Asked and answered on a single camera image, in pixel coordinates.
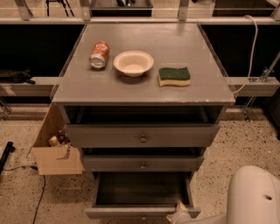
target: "white bowl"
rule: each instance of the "white bowl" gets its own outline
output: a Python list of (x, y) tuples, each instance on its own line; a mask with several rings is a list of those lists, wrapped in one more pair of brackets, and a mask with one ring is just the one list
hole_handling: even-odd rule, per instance
[(130, 77), (137, 77), (150, 70), (154, 59), (146, 52), (122, 52), (114, 59), (114, 67)]

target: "drawer handle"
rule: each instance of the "drawer handle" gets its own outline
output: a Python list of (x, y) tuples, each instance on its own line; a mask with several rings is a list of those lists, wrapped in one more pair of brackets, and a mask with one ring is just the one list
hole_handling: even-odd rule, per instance
[(146, 138), (146, 136), (145, 135), (141, 135), (141, 137), (140, 137), (140, 142), (141, 143), (145, 143), (145, 142), (147, 142), (147, 138)]
[(146, 169), (146, 163), (142, 163), (141, 166), (140, 166), (141, 170), (144, 170)]

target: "power cord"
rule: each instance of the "power cord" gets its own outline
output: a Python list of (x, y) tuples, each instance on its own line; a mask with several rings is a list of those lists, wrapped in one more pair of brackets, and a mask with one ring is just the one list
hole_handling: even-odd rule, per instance
[[(7, 171), (7, 172), (12, 172), (12, 171), (15, 171), (15, 170), (17, 170), (17, 169), (19, 169), (19, 168), (24, 168), (24, 169), (25, 169), (26, 167), (30, 167), (30, 168), (32, 168), (33, 170), (36, 170), (36, 171), (38, 170), (38, 167), (35, 166), (35, 165), (20, 165), (20, 166), (18, 166), (18, 167), (16, 167), (16, 168), (12, 168), (12, 169), (9, 169), (9, 170), (3, 169), (3, 170), (4, 170), (4, 171)], [(35, 211), (35, 215), (34, 215), (34, 218), (33, 218), (33, 224), (35, 224), (35, 220), (36, 220), (36, 217), (37, 217), (39, 205), (40, 205), (40, 203), (41, 203), (41, 200), (42, 200), (42, 198), (43, 198), (44, 191), (45, 191), (45, 188), (46, 188), (46, 177), (45, 177), (45, 175), (43, 175), (43, 178), (44, 178), (43, 190), (42, 190), (42, 193), (41, 193), (41, 196), (40, 196), (40, 199), (39, 199), (39, 201), (38, 201), (38, 205), (37, 205), (37, 208), (36, 208), (36, 211)]]
[[(250, 64), (249, 64), (249, 69), (248, 69), (248, 76), (247, 78), (250, 77), (251, 75), (251, 70), (252, 70), (252, 64), (253, 64), (253, 58), (254, 58), (254, 50), (255, 50), (255, 44), (256, 44), (256, 37), (257, 37), (257, 33), (258, 33), (258, 28), (257, 28), (257, 24), (256, 21), (253, 17), (251, 17), (250, 15), (246, 15), (244, 16), (245, 18), (253, 21), (254, 25), (255, 25), (255, 37), (254, 37), (254, 41), (253, 41), (253, 45), (252, 45), (252, 51), (251, 51), (251, 55), (250, 55)], [(237, 89), (236, 91), (233, 92), (233, 95), (237, 94), (238, 92), (240, 92), (246, 85), (246, 82), (244, 82), (244, 84)]]

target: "red can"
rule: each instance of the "red can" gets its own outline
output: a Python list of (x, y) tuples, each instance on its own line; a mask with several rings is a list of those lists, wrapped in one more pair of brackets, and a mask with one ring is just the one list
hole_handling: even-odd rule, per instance
[(89, 57), (91, 66), (94, 68), (104, 68), (108, 61), (109, 51), (109, 45), (105, 41), (97, 42)]

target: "speckled floor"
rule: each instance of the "speckled floor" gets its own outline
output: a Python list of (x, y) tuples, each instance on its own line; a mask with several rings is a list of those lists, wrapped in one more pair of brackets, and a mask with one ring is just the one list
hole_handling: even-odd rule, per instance
[[(257, 165), (280, 178), (280, 141), (260, 108), (249, 111), (245, 122), (239, 108), (227, 110), (218, 135), (206, 149), (205, 160), (192, 178), (192, 199), (201, 208), (198, 219), (226, 212), (228, 183), (244, 165)], [(0, 122), (0, 154), (8, 141), (16, 150), (4, 169), (36, 165), (30, 151), (42, 120), (12, 117)], [(29, 167), (2, 171), (0, 176), (0, 223), (32, 223), (44, 185), (43, 176)], [(91, 207), (94, 182), (91, 174), (45, 176), (45, 191), (35, 223), (168, 223), (163, 219), (90, 220), (84, 209)]]

